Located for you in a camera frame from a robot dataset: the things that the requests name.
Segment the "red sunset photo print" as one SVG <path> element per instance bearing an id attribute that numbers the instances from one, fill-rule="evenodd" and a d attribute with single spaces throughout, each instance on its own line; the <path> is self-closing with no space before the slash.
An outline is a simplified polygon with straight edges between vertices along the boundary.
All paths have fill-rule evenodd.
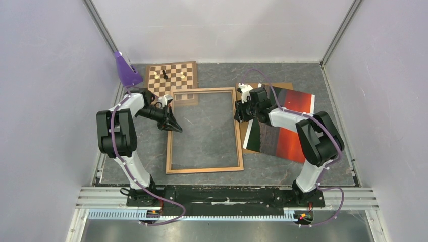
<path id="1" fill-rule="evenodd" d="M 273 87 L 281 106 L 297 112 L 314 112 L 315 95 L 296 90 Z M 304 163 L 297 133 L 285 128 L 270 127 L 250 121 L 244 148 L 297 163 Z"/>

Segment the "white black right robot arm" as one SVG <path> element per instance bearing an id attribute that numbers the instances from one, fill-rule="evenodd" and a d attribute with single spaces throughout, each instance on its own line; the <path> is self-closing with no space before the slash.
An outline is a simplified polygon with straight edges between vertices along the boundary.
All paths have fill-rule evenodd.
<path id="1" fill-rule="evenodd" d="M 243 148 L 303 164 L 292 183 L 292 201 L 306 205 L 319 177 L 344 150 L 344 142 L 325 111 L 315 113 L 314 95 L 262 84 L 238 84 L 234 119 L 247 123 Z"/>

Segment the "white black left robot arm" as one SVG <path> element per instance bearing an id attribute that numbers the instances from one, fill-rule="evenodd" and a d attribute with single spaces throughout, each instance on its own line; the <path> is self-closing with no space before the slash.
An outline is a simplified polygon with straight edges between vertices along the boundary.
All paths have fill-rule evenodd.
<path id="1" fill-rule="evenodd" d="M 171 95 L 157 97 L 148 89 L 127 91 L 114 107 L 96 114 L 100 152 L 113 159 L 125 173 L 130 182 L 126 195 L 147 206 L 154 205 L 161 197 L 137 153 L 134 118 L 140 116 L 153 120 L 161 131 L 181 133 L 183 130 L 173 115 L 172 101 Z"/>

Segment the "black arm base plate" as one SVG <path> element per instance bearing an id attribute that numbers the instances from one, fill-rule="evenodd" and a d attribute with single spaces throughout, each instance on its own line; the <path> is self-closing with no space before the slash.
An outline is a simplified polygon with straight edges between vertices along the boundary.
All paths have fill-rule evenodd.
<path id="1" fill-rule="evenodd" d="M 296 188 L 280 186 L 226 185 L 156 185 L 143 189 L 120 188 L 127 197 L 128 207 L 160 206 L 187 209 L 191 204 L 256 204 L 274 207 L 323 208 L 326 203 L 322 191 L 315 189 L 301 194 Z"/>

